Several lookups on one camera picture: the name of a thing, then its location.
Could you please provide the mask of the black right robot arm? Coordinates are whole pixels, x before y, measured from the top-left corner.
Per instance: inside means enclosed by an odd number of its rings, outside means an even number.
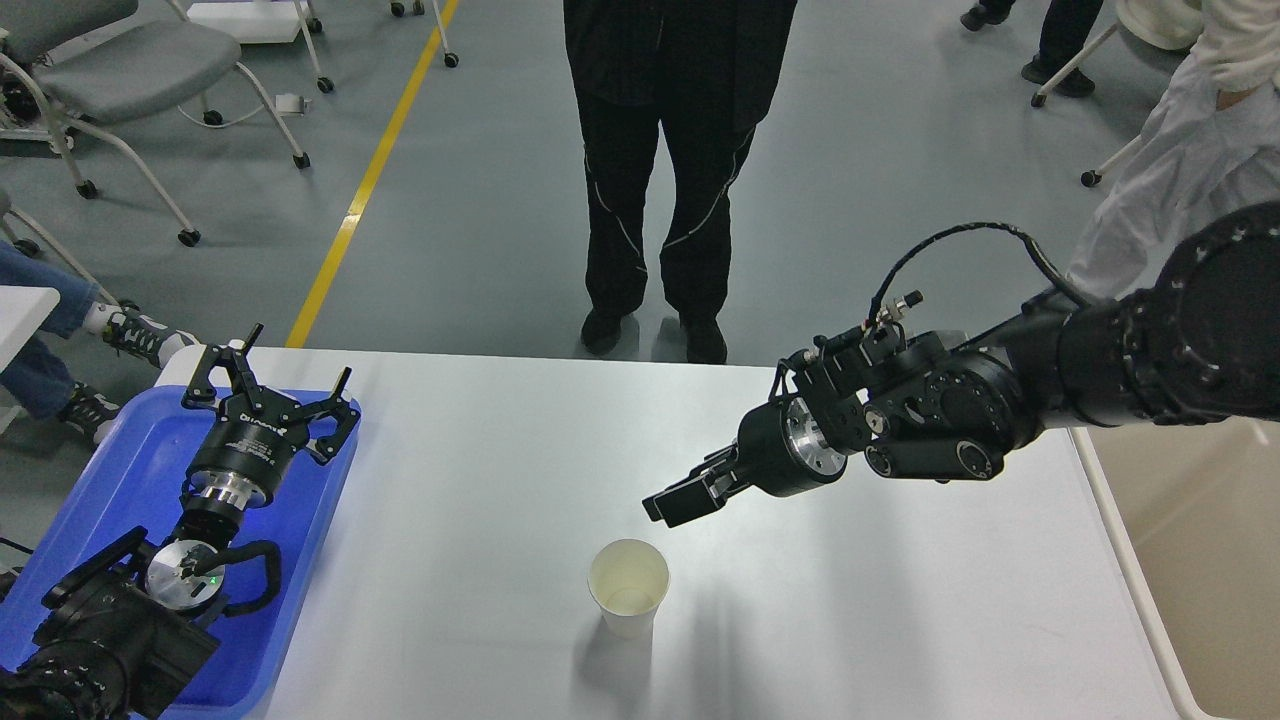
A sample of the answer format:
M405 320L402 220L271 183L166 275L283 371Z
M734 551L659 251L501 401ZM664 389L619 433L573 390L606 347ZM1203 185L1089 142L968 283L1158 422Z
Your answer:
M1277 241L1274 201L1230 213L1183 240L1157 281L1092 300L1036 242L1051 288L974 340L909 336L911 292L780 360L765 404L735 441L644 500L678 527L756 487L788 497L836 482L861 455L881 477L988 480L1007 454L1059 427L1203 425L1277 419Z

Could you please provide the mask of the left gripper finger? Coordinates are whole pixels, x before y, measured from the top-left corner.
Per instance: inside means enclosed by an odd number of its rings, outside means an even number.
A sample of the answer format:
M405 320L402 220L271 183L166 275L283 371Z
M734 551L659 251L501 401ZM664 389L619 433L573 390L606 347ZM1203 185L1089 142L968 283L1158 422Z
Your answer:
M294 445L305 448L320 466L328 465L343 450L361 419L360 410L353 409L351 401L344 397L351 374L352 368L344 366L329 396L298 406L291 414L291 428L300 428L301 432L301 439ZM329 436L314 438L310 434L310 424L324 419L333 419L335 429Z
M182 396L180 405L186 409L212 410L216 395L212 388L212 373L215 369L223 369L230 382L232 393L243 395L253 410L261 410L265 395L250 366L248 354L262 329L261 323L255 323L247 337L241 341L239 347L232 345L206 346Z

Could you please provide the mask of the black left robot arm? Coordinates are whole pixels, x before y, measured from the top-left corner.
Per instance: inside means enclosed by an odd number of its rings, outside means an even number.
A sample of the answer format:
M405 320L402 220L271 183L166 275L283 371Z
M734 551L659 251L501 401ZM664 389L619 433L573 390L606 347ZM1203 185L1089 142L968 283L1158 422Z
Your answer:
M5 719L238 719L278 673L361 410L252 346L125 405L3 602Z

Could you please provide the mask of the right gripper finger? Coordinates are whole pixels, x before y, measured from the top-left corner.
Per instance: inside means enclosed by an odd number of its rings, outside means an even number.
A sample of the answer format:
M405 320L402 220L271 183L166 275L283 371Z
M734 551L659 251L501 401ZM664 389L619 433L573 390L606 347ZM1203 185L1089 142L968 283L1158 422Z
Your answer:
M746 483L732 471L704 470L653 495L650 520L680 527L718 512L744 489Z
M739 492L737 459L736 445L705 456L682 480L646 497L646 515L652 521L689 523L719 511Z

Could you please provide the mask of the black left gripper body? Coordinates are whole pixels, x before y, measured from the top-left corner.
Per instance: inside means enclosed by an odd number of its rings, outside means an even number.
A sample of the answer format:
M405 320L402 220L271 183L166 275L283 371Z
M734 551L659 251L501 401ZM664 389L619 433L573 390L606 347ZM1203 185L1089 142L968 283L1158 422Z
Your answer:
M293 395L268 395L257 409L247 395L218 402L214 425L187 468L192 495L212 497L228 489L242 509L271 503L303 442L302 425L288 427L301 401Z

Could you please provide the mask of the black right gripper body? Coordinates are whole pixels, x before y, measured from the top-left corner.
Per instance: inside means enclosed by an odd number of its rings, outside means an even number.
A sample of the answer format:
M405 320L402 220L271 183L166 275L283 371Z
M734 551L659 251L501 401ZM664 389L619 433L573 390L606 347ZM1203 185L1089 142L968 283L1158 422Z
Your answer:
M756 487L788 497L838 480L849 459L831 448L805 401L785 396L748 413L739 424L718 492L728 498Z

